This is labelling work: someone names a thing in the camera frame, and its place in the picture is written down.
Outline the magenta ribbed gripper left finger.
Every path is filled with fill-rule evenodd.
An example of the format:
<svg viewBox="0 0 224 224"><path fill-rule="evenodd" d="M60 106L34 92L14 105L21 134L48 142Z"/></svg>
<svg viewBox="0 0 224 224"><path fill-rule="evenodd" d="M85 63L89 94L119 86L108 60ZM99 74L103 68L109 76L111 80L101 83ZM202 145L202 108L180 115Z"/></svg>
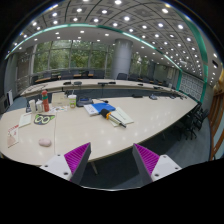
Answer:
<svg viewBox="0 0 224 224"><path fill-rule="evenodd" d="M66 154L53 156L41 169L79 185L90 154L91 144L86 143Z"/></svg>

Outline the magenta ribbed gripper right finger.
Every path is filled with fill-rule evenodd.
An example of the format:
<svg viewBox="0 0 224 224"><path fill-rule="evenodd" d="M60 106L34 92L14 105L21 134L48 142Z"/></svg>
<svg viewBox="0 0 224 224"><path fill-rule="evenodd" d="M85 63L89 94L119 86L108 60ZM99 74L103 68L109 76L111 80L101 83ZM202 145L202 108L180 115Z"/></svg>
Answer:
<svg viewBox="0 0 224 224"><path fill-rule="evenodd" d="M132 153L143 183L151 183L181 170L168 155L158 155L151 150L134 144Z"/></svg>

